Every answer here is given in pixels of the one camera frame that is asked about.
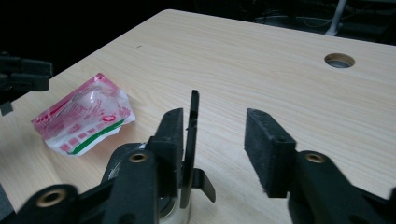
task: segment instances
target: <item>plastic package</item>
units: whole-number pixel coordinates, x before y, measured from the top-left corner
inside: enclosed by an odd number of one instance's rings
[[[51,149],[80,156],[134,120],[125,91],[99,73],[32,123]]]

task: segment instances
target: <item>wooden table surface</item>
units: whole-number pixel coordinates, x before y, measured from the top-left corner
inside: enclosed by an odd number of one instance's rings
[[[334,68],[326,55],[355,64]],[[136,121],[81,157],[49,149],[31,119],[97,73],[124,89]],[[163,114],[201,95],[195,167],[217,191],[194,190],[189,223],[291,223],[268,199],[244,150],[246,112],[272,115],[298,142],[332,158],[353,185],[388,198],[396,186],[396,48],[165,10],[30,92],[0,118],[0,183],[16,210],[35,192],[98,185],[112,152],[145,142]]]

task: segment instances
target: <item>candy wrapper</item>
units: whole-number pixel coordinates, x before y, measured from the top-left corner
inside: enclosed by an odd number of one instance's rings
[[[134,119],[125,91],[99,73],[32,123],[51,149],[80,156]]]

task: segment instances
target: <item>dark background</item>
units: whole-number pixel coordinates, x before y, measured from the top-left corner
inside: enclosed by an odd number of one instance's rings
[[[0,0],[0,52],[53,64],[56,76],[156,13],[179,9],[323,33],[333,0]],[[340,36],[395,45],[394,4],[349,0]],[[309,17],[301,21],[302,15]],[[0,104],[25,92],[0,91]]]

